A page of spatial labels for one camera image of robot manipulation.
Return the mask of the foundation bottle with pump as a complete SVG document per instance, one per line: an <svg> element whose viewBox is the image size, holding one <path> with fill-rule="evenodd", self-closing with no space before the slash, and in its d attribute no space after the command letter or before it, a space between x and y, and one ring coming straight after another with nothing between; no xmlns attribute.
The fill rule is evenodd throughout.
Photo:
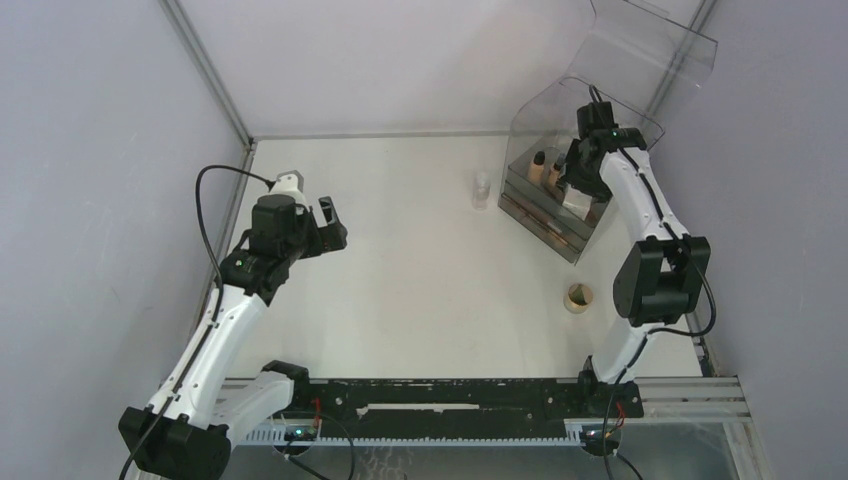
<svg viewBox="0 0 848 480"><path fill-rule="evenodd" d="M559 154L552 162L546 179L544 180L543 186L552 197L557 197L562 192L561 188L557 186L557 182L561 176L564 161L565 155Z"/></svg>

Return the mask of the white cube box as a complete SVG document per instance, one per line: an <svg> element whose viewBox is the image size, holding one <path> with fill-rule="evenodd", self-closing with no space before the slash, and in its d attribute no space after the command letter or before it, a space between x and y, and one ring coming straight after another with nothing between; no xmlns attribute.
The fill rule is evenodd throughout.
<svg viewBox="0 0 848 480"><path fill-rule="evenodd" d="M596 225L598 222L597 215L592 211L595 204L595 199L580 190L566 185L562 206L573 214L575 217L588 225Z"/></svg>

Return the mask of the square foundation bottle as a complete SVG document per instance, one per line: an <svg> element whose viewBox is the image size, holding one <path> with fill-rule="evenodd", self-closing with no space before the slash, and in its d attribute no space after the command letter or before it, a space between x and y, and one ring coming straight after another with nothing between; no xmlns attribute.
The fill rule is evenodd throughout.
<svg viewBox="0 0 848 480"><path fill-rule="evenodd" d="M537 151L530 161L527 169L527 180L536 186L542 182L542 176L545 171L546 154L544 151Z"/></svg>

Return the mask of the clear acrylic organizer box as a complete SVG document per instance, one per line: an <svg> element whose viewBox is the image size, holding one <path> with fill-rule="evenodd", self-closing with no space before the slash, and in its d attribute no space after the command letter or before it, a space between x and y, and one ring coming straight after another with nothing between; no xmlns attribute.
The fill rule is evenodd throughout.
<svg viewBox="0 0 848 480"><path fill-rule="evenodd" d="M699 21L646 1L588 1L588 27L564 75L512 120L499 207L570 263L612 194L603 158L663 137L711 75L718 50Z"/></svg>

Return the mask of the gold round jar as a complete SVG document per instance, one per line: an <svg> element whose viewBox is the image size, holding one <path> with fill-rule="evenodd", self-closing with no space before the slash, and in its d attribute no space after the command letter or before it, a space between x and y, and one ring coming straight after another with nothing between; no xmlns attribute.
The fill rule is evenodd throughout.
<svg viewBox="0 0 848 480"><path fill-rule="evenodd" d="M564 307L576 315L586 312L593 301L594 293L592 289L583 283L570 285L563 299Z"/></svg>

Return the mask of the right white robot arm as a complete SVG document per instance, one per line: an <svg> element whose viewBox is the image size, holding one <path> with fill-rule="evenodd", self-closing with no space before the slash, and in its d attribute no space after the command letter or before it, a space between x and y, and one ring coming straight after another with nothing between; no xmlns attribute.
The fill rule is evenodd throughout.
<svg viewBox="0 0 848 480"><path fill-rule="evenodd" d="M653 338L681 335L676 323L695 310L702 293L710 293L711 247L673 214L642 133L616 123L610 102L592 100L580 107L577 126L557 183L598 200L615 200L632 242L612 282L619 318L587 360L593 379L577 391L582 410L602 416L617 403L614 385L634 378Z"/></svg>

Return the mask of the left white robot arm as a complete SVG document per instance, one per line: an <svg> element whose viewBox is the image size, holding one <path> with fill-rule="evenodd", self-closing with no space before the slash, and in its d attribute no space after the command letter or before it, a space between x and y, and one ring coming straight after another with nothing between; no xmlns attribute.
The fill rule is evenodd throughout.
<svg viewBox="0 0 848 480"><path fill-rule="evenodd" d="M290 417L311 407L311 388L294 379L299 367L264 368L247 391L219 403L227 373L253 325L267 312L298 260L343 250L347 230L329 196L319 205L326 221L293 194L260 197L251 226L220 263L207 311L175 368L143 408L127 408L118 430L129 469L166 479L218 479L231 452L264 418Z"/></svg>

